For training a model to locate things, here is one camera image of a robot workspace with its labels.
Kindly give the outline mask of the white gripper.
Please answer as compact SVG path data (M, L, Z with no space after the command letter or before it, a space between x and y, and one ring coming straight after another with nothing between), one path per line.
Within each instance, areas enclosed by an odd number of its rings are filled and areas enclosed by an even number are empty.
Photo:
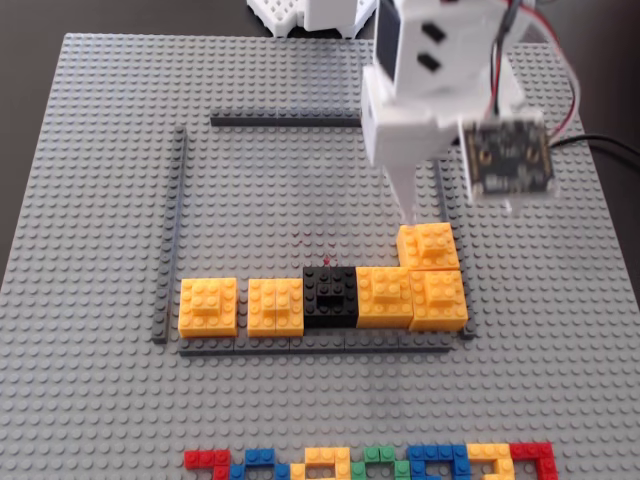
M397 85L380 66L362 71L360 123L370 163L388 166L408 162L411 147L447 143L449 121L463 100L459 87L420 88ZM416 223L416 167L389 166L386 175L402 222Z

